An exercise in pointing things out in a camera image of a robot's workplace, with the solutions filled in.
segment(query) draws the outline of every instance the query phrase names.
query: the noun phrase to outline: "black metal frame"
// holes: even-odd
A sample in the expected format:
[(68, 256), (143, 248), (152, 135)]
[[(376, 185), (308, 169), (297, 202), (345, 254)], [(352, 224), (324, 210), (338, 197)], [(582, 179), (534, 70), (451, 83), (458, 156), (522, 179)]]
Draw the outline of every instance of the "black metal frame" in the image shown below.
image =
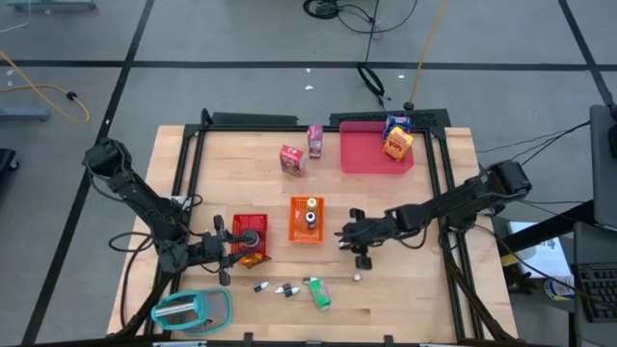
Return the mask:
[[(207, 111), (203, 110), (201, 113), (201, 124), (185, 125), (184, 133), (182, 136), (182, 144), (180, 146), (180, 155), (178, 158), (178, 164), (177, 164), (177, 168), (175, 171), (172, 195), (180, 194), (182, 177), (184, 176), (184, 171), (186, 168), (186, 161), (188, 160), (189, 143), (191, 142), (194, 136), (197, 136), (198, 142), (197, 142), (197, 146), (195, 148), (195, 153), (193, 157), (193, 167), (191, 170), (188, 192), (187, 192), (187, 196), (189, 197), (193, 196), (196, 191), (197, 177), (198, 177), (198, 173), (200, 169), (201, 155), (203, 153), (203, 146), (204, 146), (206, 132), (208, 131), (306, 132), (307, 129), (308, 127), (306, 125), (227, 125), (227, 124), (217, 125), (213, 123), (212, 118), (209, 116)], [(337, 125), (336, 126), (325, 125), (324, 132), (338, 132), (338, 126)], [(442, 192), (440, 188), (437, 161), (435, 158), (435, 149), (433, 147), (433, 141), (432, 141), (433, 138), (436, 138), (439, 142), (440, 153), (441, 153), (442, 160), (443, 160), (443, 170), (444, 170), (444, 175), (445, 175), (446, 188), (447, 190), (454, 189), (455, 187), (454, 175), (452, 172), (449, 151), (448, 151), (447, 141), (445, 138), (445, 131), (443, 127), (431, 127), (431, 128), (415, 127), (412, 129), (412, 133), (422, 135), (424, 138), (424, 144), (426, 146), (426, 154), (428, 158), (428, 167), (429, 167), (429, 174), (431, 177), (433, 195), (436, 197)], [(443, 221), (439, 220), (438, 224), (439, 224), (440, 233), (441, 235), (443, 235), (446, 232), (446, 230), (443, 229)], [(467, 243), (465, 240), (465, 236), (458, 234), (456, 237), (456, 240), (458, 243), (457, 248), (459, 250), (459, 256), (460, 256), (459, 260), (461, 264), (461, 271), (463, 275), (465, 276), (466, 280), (468, 281), (468, 284), (473, 288), (473, 276), (471, 273), (471, 265), (469, 262), (469, 253), (467, 249)], [(444, 237), (442, 241), (443, 241), (444, 249), (451, 248), (449, 244), (449, 239), (447, 236)], [(446, 262), (446, 257), (447, 257), (447, 254), (443, 253), (444, 262)], [(176, 275), (174, 277), (174, 280), (171, 286), (171, 293), (175, 293), (179, 289), (180, 277), (181, 275)], [(156, 272), (156, 276), (154, 279), (154, 284), (158, 283), (159, 278), (160, 278), (160, 269), (158, 269), (158, 266), (157, 266), (157, 272)], [(463, 313), (461, 311), (461, 305), (459, 301), (458, 287), (454, 279), (451, 276), (449, 276), (447, 272), (446, 272), (446, 279), (447, 279), (447, 286), (448, 286), (448, 295), (449, 295), (450, 305), (452, 309), (452, 319), (453, 319), (453, 324), (454, 324), (454, 330), (456, 334), (456, 339), (460, 343), (461, 341), (466, 340), (467, 336), (465, 334), (465, 325), (463, 323), (463, 316), (462, 316)], [(471, 314), (473, 335), (475, 339), (482, 340), (484, 339), (482, 323), (479, 319), (477, 312), (475, 312), (473, 307), (469, 307), (469, 309), (470, 309), (470, 314)], [(154, 330), (154, 325), (152, 321), (148, 319), (146, 322), (145, 335), (152, 335), (153, 330)], [(163, 334), (161, 334), (161, 337), (171, 338), (171, 332), (164, 332)], [(221, 345), (227, 345), (227, 346), (234, 345), (230, 343), (231, 341), (210, 341), (208, 340), (208, 345), (214, 345), (214, 344), (217, 344), (217, 345), (221, 344)], [(235, 343), (238, 346), (245, 345), (244, 341), (242, 340), (235, 341)], [(284, 345), (287, 345), (284, 342), (277, 342), (277, 344), (281, 344), (281, 343), (283, 343)], [(297, 345), (297, 344), (298, 342), (290, 341), (288, 345), (292, 346), (292, 345)], [(336, 345), (340, 345), (340, 346), (350, 345), (351, 346), (351, 345), (358, 345), (358, 344), (357, 343), (349, 343), (349, 344), (337, 343)], [(363, 343), (362, 345), (363, 346), (382, 346), (383, 344)]]

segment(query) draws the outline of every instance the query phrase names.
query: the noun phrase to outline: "wooden tabletop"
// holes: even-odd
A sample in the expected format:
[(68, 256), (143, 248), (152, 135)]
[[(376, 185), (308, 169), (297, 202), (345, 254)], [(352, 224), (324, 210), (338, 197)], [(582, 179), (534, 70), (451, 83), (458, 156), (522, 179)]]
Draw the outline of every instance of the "wooden tabletop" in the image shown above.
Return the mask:
[[(182, 126), (158, 129), (146, 181), (161, 196), (168, 196), (172, 191), (182, 131)], [(478, 172), (471, 134), (466, 128), (447, 128), (446, 134), (454, 178), (456, 184), (461, 184)], [(377, 217), (383, 216), (387, 208), (433, 198), (421, 135), (413, 143), (415, 164), (401, 175), (343, 173), (339, 134), (324, 135), (322, 157), (308, 160), (307, 173), (299, 178), (281, 171), (279, 152), (283, 144), (305, 148), (305, 133), (206, 133), (197, 184), (197, 194), (203, 197), (203, 204), (193, 211), (191, 229), (213, 230), (212, 217), (216, 214), (221, 214), (230, 228), (234, 214), (265, 213), (268, 254), (273, 258), (251, 270), (235, 265), (230, 271), (231, 285), (227, 287), (233, 302), (232, 324), (206, 338), (237, 340), (245, 332), (252, 332), (255, 340), (379, 342), (385, 334), (392, 334), (396, 342), (455, 342), (443, 257), (437, 243), (437, 223), (428, 228), (426, 244), (420, 250), (409, 250), (392, 241), (371, 249), (373, 270), (363, 272), (360, 282), (352, 280), (355, 255), (340, 251), (334, 236), (334, 232), (350, 222), (351, 207)], [(189, 158), (193, 157), (194, 146), (195, 141)], [(441, 186), (445, 187), (439, 143), (435, 140), (434, 149)], [(188, 185), (191, 162), (189, 159), (185, 170), (184, 189)], [(293, 244), (287, 240), (292, 196), (325, 198), (323, 244)], [(487, 219), (480, 218), (478, 223), (490, 227)], [(149, 232), (139, 219), (134, 230)], [(137, 247), (142, 240), (133, 237), (130, 247)], [(471, 230), (467, 240), (476, 292), (502, 327), (517, 335), (495, 239)], [(419, 237), (409, 241), (417, 242)], [(127, 288), (127, 317), (149, 293), (156, 261), (153, 250), (137, 256)], [(316, 309), (308, 289), (302, 285), (303, 277), (324, 278), (333, 301), (330, 310)], [(254, 293), (253, 287), (265, 280), (270, 281), (270, 287)], [(275, 294), (275, 288), (286, 282), (300, 286), (301, 292), (288, 299)], [(219, 286), (218, 276), (194, 267), (182, 274), (180, 290), (215, 286)], [(120, 289), (108, 328), (110, 333), (121, 327)], [(467, 301), (462, 294), (460, 297), (463, 312), (469, 312)], [(472, 336), (467, 314), (464, 320), (467, 336)], [(184, 334), (176, 333), (174, 337), (182, 338)]]

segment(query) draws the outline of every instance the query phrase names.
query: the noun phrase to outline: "orange tray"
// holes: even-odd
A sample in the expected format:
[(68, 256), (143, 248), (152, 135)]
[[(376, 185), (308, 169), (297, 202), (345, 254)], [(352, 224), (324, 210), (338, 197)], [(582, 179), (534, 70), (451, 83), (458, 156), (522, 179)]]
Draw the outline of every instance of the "orange tray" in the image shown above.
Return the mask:
[[(307, 200), (317, 200), (317, 226), (307, 228)], [(289, 241), (300, 243), (322, 243), (324, 241), (324, 208), (326, 200), (320, 197), (291, 197), (289, 204)]]

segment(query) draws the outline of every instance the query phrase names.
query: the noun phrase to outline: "gray concrete floor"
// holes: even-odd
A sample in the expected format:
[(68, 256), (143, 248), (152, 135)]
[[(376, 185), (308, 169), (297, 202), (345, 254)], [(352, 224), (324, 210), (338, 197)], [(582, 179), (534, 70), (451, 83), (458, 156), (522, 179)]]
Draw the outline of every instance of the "gray concrete floor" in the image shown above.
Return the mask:
[[(30, 26), (0, 34), (0, 50), (20, 60), (122, 61), (145, 0), (99, 1), (93, 13), (35, 13)], [(349, 0), (368, 11), (373, 2)], [(382, 0), (384, 27), (400, 21), (411, 2)], [(613, 1), (569, 0), (599, 64), (617, 64), (617, 22)], [(141, 61), (359, 61), (367, 36), (337, 20), (312, 19), (295, 0), (156, 0), (137, 52)], [(384, 34), (371, 48), (371, 61), (416, 62), (439, 1), (420, 0), (403, 27)], [(26, 19), (0, 6), (0, 29)], [(362, 23), (348, 18), (351, 23)], [(429, 62), (584, 64), (556, 0), (449, 1)], [(0, 88), (21, 85), (0, 67)], [(74, 124), (59, 114), (45, 123), (0, 123), (0, 147), (18, 152), (21, 169), (4, 185), (0, 200), (0, 345), (21, 341), (49, 263), (67, 221), (83, 173), (83, 152), (94, 143), (120, 69), (115, 67), (27, 67), (33, 81), (76, 91), (93, 121)], [(415, 71), (378, 71), (400, 109)], [(617, 91), (617, 72), (605, 72)], [(310, 91), (306, 86), (313, 86)], [(53, 99), (81, 116), (61, 94)], [(424, 70), (418, 108), (447, 108), (453, 125), (468, 126), (477, 148), (489, 148), (569, 128), (602, 103), (585, 71)], [(3, 106), (44, 106), (33, 93), (0, 93)], [(161, 124), (198, 121), (210, 111), (297, 115), (300, 123), (328, 121), (330, 113), (379, 110), (351, 68), (133, 68), (121, 96), (110, 136), (123, 141), (140, 174), (146, 172), (155, 131)], [(483, 164), (509, 158), (522, 148), (479, 155)], [(525, 170), (534, 185), (530, 200), (588, 200), (592, 196), (589, 134), (581, 129), (550, 147)], [(565, 205), (550, 207), (555, 212)], [(504, 216), (541, 221), (549, 215), (513, 203)], [(105, 334), (118, 287), (123, 256), (107, 240), (132, 227), (124, 206), (89, 194), (38, 342)], [(515, 298), (523, 338), (565, 345), (567, 315)], [(84, 317), (88, 324), (84, 326)]]

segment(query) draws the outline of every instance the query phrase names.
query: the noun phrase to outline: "small cardboard box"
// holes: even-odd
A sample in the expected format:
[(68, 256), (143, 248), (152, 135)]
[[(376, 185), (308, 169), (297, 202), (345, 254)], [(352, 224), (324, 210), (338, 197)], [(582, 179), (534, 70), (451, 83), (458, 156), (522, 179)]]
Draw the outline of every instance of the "small cardboard box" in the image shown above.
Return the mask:
[(321, 157), (321, 145), (324, 141), (324, 126), (321, 124), (314, 124), (308, 127), (307, 131), (308, 139), (308, 157), (320, 158)]
[(300, 177), (305, 172), (307, 156), (294, 147), (283, 145), (281, 148), (281, 168), (285, 173)]

